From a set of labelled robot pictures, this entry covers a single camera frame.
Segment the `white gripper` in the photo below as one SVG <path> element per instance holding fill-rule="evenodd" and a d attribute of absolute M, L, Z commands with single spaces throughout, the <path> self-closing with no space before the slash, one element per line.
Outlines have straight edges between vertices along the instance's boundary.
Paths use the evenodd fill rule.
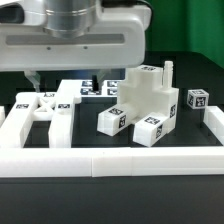
<path fill-rule="evenodd" d="M 111 69 L 144 61 L 152 9 L 133 1 L 0 0 L 0 71 L 24 71 L 36 92 L 36 71 L 100 69 L 100 91 Z"/>

